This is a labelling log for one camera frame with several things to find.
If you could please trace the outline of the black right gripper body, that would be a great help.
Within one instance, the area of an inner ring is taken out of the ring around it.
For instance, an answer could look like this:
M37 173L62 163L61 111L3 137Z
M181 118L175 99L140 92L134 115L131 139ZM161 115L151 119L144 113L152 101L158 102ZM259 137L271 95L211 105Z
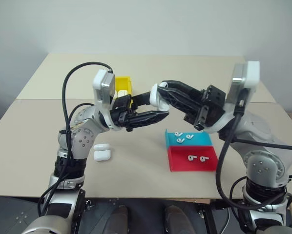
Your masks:
M213 126L224 114L225 92L213 85L205 90L192 89L189 92L190 111L186 111L184 121L194 126L198 131Z

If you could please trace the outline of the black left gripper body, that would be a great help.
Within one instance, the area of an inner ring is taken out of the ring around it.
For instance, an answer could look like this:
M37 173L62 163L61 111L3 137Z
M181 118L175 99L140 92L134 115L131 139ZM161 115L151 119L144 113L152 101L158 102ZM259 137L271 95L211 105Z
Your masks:
M131 118L137 115L135 105L132 103L132 95L128 94L116 98L110 116L115 126L133 130L131 126Z

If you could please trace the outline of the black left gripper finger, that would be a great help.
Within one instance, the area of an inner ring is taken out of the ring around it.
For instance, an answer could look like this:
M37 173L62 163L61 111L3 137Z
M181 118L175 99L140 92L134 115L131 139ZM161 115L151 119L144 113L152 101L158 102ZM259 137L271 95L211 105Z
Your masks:
M136 113L130 116L125 122L127 132L132 132L135 128L149 126L162 121L169 115L169 111L147 111Z
M150 92L142 93L132 97L133 107L138 108L142 105L149 105L150 104Z

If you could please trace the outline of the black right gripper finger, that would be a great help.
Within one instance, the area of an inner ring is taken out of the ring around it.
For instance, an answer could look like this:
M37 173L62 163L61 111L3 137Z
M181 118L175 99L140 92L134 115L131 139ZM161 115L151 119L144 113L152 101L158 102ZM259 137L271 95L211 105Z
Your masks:
M181 81L177 80L164 80L166 82L166 87L169 91L177 91L182 94L188 95L190 98L201 98L203 93Z
M190 117L197 117L201 109L201 91L199 90L159 87L157 93L169 105Z

